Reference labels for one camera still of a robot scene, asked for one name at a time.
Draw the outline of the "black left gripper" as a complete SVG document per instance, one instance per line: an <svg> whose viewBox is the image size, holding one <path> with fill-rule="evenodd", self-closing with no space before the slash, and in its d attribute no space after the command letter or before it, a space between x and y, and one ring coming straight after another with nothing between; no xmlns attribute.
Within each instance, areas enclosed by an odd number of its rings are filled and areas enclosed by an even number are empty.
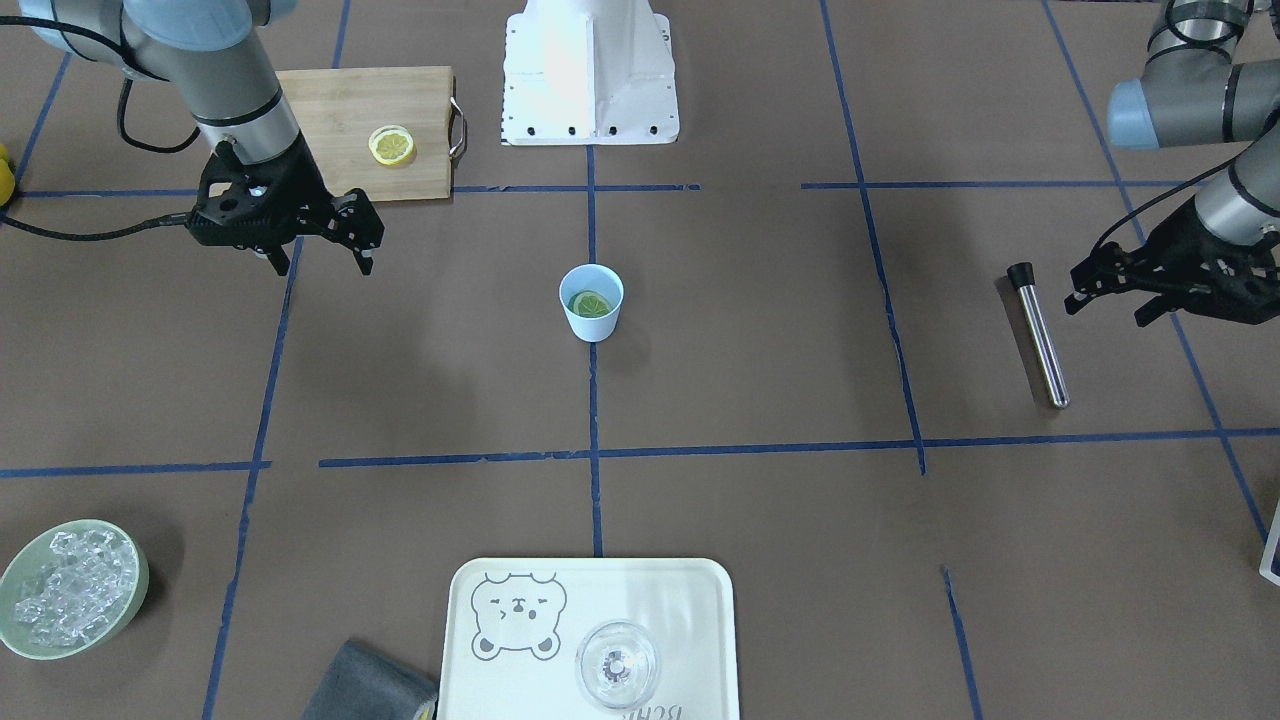
<svg viewBox="0 0 1280 720"><path fill-rule="evenodd" d="M1091 250L1069 273L1065 313L1076 315L1096 299L1135 291L1156 293L1134 311L1146 328L1170 313L1258 325L1279 314L1277 227L1266 225L1253 245L1229 243L1208 232L1185 201L1133 251L1119 243Z"/></svg>

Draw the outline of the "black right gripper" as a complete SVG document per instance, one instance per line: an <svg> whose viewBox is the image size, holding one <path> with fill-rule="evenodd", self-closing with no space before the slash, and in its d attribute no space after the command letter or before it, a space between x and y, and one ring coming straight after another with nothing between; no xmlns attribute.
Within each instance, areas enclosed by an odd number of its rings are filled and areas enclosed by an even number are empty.
<svg viewBox="0 0 1280 720"><path fill-rule="evenodd" d="M220 140L200 177L186 228L204 246L262 252L279 277L291 272L289 246L314 234L347 249L362 275L371 275L385 225L365 190L335 197L298 135L280 155L250 163L230 137Z"/></svg>

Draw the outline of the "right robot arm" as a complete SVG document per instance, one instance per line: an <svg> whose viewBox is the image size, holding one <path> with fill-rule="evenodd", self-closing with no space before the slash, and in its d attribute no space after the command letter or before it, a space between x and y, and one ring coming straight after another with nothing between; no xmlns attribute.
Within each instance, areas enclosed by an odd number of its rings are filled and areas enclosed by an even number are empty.
<svg viewBox="0 0 1280 720"><path fill-rule="evenodd" d="M23 1L5 26L32 28L47 44L109 63L127 79L174 85L211 149L193 206L120 231L55 240L100 242L180 225L202 246L230 247L291 269L287 246L317 236L348 249L372 270L384 225L361 188L328 191L257 28L294 9L292 1Z"/></svg>

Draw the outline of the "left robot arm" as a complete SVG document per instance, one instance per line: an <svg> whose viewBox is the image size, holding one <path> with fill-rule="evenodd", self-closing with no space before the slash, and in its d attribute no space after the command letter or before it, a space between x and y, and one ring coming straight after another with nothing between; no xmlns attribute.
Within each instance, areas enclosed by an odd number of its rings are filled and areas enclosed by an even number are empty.
<svg viewBox="0 0 1280 720"><path fill-rule="evenodd" d="M1120 149L1244 143L1190 181L1196 195L1138 249L1102 234L1071 269L1068 314L1091 301L1142 291L1138 325L1185 311L1258 325L1277 315L1279 70L1233 56L1249 1L1166 1L1149 33L1146 65L1115 86L1108 137Z"/></svg>

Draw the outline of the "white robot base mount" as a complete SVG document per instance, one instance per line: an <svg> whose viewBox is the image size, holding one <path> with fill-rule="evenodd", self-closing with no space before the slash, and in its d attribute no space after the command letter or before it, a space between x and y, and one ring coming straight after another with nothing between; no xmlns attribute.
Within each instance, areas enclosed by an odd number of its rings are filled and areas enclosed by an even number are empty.
<svg viewBox="0 0 1280 720"><path fill-rule="evenodd" d="M648 1L529 1L506 20L507 146L666 145L681 131L671 23Z"/></svg>

